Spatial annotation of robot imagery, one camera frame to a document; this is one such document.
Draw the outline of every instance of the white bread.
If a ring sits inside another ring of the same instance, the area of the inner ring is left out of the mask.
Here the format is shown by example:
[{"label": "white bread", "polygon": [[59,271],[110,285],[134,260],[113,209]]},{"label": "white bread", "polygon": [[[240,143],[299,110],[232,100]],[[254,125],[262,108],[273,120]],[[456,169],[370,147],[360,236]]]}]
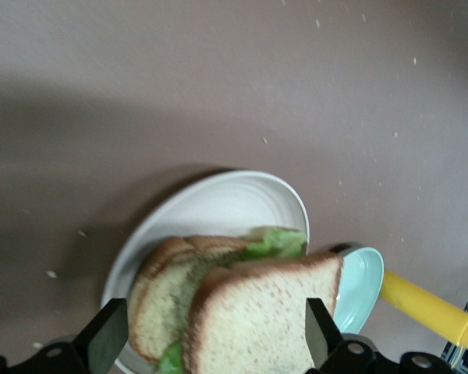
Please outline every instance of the white bread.
[{"label": "white bread", "polygon": [[182,336],[199,283],[206,272],[239,258],[249,242],[222,236],[168,238],[140,268],[129,296],[129,342],[150,362]]},{"label": "white bread", "polygon": [[343,258],[334,253],[216,268],[201,282],[183,338],[187,374],[302,374],[307,298],[333,315]]}]

